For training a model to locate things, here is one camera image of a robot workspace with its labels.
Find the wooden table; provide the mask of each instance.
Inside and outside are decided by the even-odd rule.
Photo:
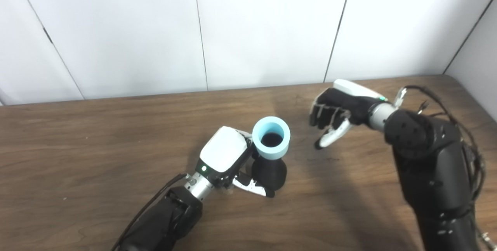
[[[477,203],[497,239],[497,124],[448,76],[359,81],[393,99],[427,85],[474,133],[488,179]],[[135,213],[177,173],[193,172],[222,125],[251,131],[281,117],[292,138],[274,199],[216,191],[175,250],[422,250],[380,133],[356,127],[317,151],[308,126],[329,83],[0,107],[0,249],[108,251]],[[424,99],[408,94],[405,107]]]

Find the cable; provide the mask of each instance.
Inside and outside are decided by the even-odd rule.
[[[115,251],[115,249],[119,246],[119,244],[121,243],[121,241],[123,240],[123,238],[125,237],[125,235],[128,233],[129,229],[133,226],[133,224],[135,224],[135,222],[138,220],[138,218],[140,216],[142,216],[142,214],[145,212],[145,210],[147,210],[147,208],[149,208],[149,206],[157,200],[157,198],[159,198],[160,195],[162,195],[162,193],[164,193],[164,191],[166,189],[168,189],[169,187],[171,187],[171,185],[175,184],[176,182],[182,180],[183,178],[185,178],[187,176],[186,173],[181,173],[179,175],[177,175],[176,177],[174,177],[172,180],[169,180],[156,194],[155,196],[153,196],[145,205],[144,207],[142,207],[140,209],[140,211],[135,215],[135,217],[133,217],[133,219],[131,220],[131,222],[128,224],[128,226],[126,226],[126,228],[123,230],[122,234],[119,236],[119,238],[117,239],[116,243],[114,244],[114,246],[112,246],[112,249],[110,249],[110,251]]]

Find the white wall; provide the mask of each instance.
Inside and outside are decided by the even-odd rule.
[[[440,74],[488,1],[0,0],[0,101]]]
[[[206,90],[196,0],[30,0],[86,99]]]
[[[198,0],[209,88],[322,82],[345,0]]]
[[[326,81],[441,74],[489,0],[348,0]]]
[[[0,101],[82,99],[27,0],[0,0]]]
[[[497,121],[497,0],[458,53],[447,74],[456,78]]]

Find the robotic arm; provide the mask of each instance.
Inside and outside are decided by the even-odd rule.
[[[176,241],[185,237],[200,220],[202,202],[213,189],[234,184],[261,196],[274,197],[274,191],[241,172],[253,151],[249,133],[230,127],[218,129],[202,149],[194,175],[178,175],[160,189],[131,221],[111,251],[172,250]],[[182,179],[187,180],[184,186],[173,187],[161,196]]]
[[[399,109],[407,89],[421,90],[444,109],[449,121]],[[328,128],[316,148],[330,145],[352,125],[384,133],[392,145],[403,196],[413,208],[427,251],[477,251],[477,233],[490,250],[497,248],[474,220],[474,202],[483,185],[483,160],[470,135],[427,88],[408,86],[391,104],[367,88],[337,80],[313,103],[309,123]]]

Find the silver cylindrical joint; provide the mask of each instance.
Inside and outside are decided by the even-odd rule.
[[[383,133],[385,122],[387,122],[388,117],[396,110],[397,108],[390,103],[377,105],[369,114],[369,126]]]
[[[203,177],[200,173],[195,173],[191,176],[188,182],[185,184],[185,188],[190,191],[190,193],[195,196],[200,201],[204,201],[204,198],[212,191],[214,186]]]

